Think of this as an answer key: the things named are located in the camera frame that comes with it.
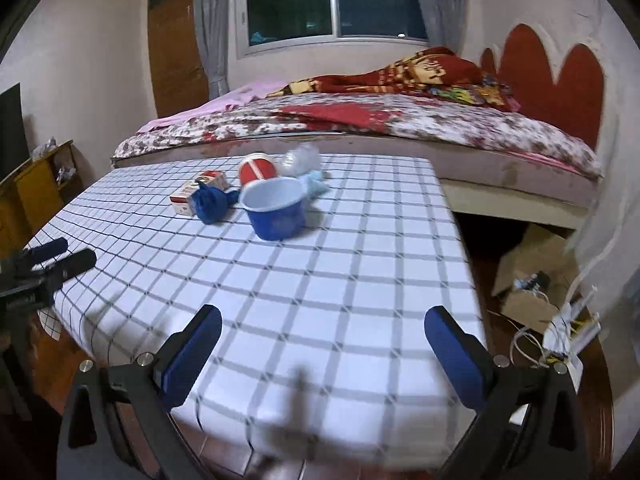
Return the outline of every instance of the white tablecloth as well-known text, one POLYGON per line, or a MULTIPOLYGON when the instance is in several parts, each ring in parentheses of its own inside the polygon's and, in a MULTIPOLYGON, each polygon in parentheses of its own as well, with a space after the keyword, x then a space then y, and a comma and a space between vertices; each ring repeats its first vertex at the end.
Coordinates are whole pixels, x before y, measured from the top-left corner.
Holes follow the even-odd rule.
POLYGON ((421 158, 323 155, 332 190, 297 238, 257 238, 234 209, 213 226, 168 196, 204 169, 238 184, 240 157, 114 170, 31 241, 91 247, 96 268, 55 313, 110 364, 155 352, 205 303, 223 333, 174 415, 281 456, 439 466, 472 419, 424 336, 443 304, 484 341, 458 230, 421 158))

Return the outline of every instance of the red headboard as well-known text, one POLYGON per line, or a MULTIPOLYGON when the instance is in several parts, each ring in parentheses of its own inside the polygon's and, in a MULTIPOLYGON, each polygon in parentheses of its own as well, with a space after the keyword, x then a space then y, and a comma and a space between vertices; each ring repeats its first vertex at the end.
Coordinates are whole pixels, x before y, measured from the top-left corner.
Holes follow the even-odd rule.
POLYGON ((575 45, 567 55, 554 84, 545 47, 528 25, 517 25, 507 37, 496 74, 494 53, 482 53, 483 70, 513 88, 522 105, 520 113, 545 121, 582 139, 595 149, 604 99, 604 74, 593 52, 575 45))

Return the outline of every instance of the red and white bucket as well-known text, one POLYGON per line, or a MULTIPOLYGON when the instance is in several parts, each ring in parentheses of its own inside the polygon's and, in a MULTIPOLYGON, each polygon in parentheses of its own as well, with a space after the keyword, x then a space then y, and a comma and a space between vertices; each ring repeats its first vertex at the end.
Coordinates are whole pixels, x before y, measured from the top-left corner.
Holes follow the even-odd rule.
POLYGON ((240 184, 246 186, 254 180, 267 180, 278 176, 273 159, 266 153, 252 153, 247 155, 238 168, 240 184))

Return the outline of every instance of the blue plastic container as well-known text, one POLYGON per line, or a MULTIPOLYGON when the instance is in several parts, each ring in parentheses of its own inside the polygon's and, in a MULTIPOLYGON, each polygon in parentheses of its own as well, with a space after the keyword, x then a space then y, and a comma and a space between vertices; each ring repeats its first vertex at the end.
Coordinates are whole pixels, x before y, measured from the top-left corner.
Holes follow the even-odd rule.
POLYGON ((258 238, 284 240, 305 226, 305 191, 295 178, 254 180, 242 188, 238 203, 246 210, 258 238))

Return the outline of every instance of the floral bedsheet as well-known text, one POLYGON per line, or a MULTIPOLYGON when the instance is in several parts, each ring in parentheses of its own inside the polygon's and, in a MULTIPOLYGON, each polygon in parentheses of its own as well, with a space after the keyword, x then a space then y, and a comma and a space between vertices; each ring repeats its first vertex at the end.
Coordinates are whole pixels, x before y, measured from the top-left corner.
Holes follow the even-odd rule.
POLYGON ((113 160, 169 148, 273 134, 335 131, 452 142, 482 150, 532 153, 601 175, 582 140, 515 112, 406 94, 298 94, 155 128, 124 140, 113 160))

